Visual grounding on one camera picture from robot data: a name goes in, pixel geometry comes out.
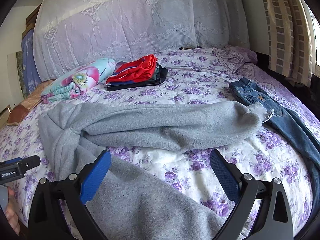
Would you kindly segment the person's left hand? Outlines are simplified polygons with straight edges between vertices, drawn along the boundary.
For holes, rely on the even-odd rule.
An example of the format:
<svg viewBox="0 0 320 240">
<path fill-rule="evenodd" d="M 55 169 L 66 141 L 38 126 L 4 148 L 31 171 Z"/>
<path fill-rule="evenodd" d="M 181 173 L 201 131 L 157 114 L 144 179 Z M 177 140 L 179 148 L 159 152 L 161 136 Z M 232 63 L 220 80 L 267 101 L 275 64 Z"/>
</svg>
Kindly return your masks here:
<svg viewBox="0 0 320 240">
<path fill-rule="evenodd" d="M 12 229 L 14 230 L 14 232 L 19 235 L 20 234 L 20 224 L 19 224 L 19 218 L 18 215 L 15 211 L 15 206 L 14 206 L 14 191 L 10 188 L 7 187 L 8 189 L 8 204 L 7 204 L 7 208 L 5 210 L 5 216 L 7 218 L 8 223 L 10 224 L 10 226 L 12 227 Z"/>
</svg>

